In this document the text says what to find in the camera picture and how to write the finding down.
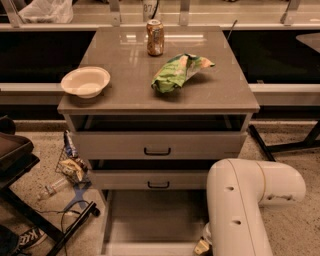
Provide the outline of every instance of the ceramic bowl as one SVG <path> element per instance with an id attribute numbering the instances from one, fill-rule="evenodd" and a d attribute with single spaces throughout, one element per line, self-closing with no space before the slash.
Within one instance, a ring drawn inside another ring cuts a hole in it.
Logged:
<path id="1" fill-rule="evenodd" d="M 100 67 L 83 67 L 66 74 L 61 80 L 62 89 L 81 98 L 97 96 L 110 81 L 110 74 Z"/>

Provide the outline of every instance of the soda can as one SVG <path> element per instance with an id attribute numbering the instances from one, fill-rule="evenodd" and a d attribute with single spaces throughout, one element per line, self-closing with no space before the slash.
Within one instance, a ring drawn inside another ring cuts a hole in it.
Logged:
<path id="1" fill-rule="evenodd" d="M 159 56 L 163 54 L 164 48 L 164 29 L 163 24 L 159 20 L 149 20 L 147 22 L 148 33 L 148 54 L 151 56 Z"/>

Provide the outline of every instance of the wrapper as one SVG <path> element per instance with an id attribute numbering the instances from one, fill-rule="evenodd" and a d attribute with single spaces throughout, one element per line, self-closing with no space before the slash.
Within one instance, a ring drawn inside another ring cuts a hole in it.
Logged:
<path id="1" fill-rule="evenodd" d="M 181 88 L 194 74 L 215 64 L 204 57 L 180 54 L 170 59 L 152 79 L 151 87 L 159 92 L 172 92 Z"/>

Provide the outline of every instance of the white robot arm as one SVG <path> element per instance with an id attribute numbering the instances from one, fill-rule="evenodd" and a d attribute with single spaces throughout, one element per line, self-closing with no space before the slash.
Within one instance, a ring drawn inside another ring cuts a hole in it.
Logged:
<path id="1" fill-rule="evenodd" d="M 259 206 L 289 206 L 305 193 L 302 176 L 286 164 L 243 159 L 215 163 L 207 179 L 214 256 L 272 256 Z"/>

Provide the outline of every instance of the gray cabinet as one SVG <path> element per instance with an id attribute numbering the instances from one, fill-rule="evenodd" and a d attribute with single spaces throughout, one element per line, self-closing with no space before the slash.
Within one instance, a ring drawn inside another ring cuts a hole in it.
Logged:
<path id="1" fill-rule="evenodd" d="M 218 27 L 165 27 L 165 51 L 151 57 L 145 28 L 101 28 L 81 66 L 109 71 L 95 98 L 65 95 L 58 107 L 99 189 L 204 189 L 211 165 L 236 158 L 259 105 Z M 161 94 L 153 75 L 180 53 L 215 67 Z"/>

